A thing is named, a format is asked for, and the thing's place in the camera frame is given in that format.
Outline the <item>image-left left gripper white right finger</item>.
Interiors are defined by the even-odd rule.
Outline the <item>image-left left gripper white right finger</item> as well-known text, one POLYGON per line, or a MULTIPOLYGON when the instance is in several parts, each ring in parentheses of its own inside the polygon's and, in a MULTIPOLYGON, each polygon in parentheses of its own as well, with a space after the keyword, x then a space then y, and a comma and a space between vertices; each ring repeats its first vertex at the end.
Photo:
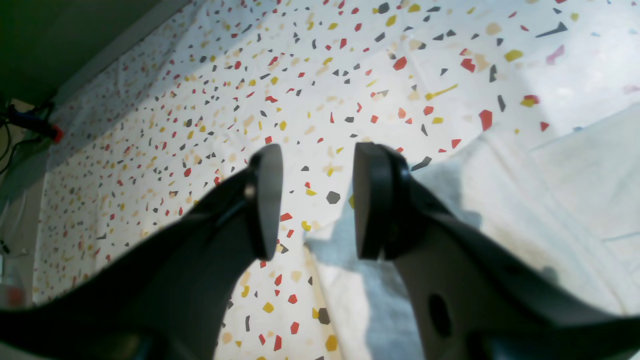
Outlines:
POLYGON ((615 316, 551 284, 462 223, 400 153, 359 142, 358 257, 393 263, 428 360, 630 360, 639 317, 615 316))

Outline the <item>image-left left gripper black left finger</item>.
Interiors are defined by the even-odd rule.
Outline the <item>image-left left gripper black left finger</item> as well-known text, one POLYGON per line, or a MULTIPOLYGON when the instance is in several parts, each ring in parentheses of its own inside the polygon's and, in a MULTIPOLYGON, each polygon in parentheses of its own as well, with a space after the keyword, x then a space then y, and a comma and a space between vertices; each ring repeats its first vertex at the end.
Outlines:
POLYGON ((211 360, 236 283, 270 261, 281 216, 281 146, 177 221, 44 305, 1 312, 1 342, 55 360, 211 360))

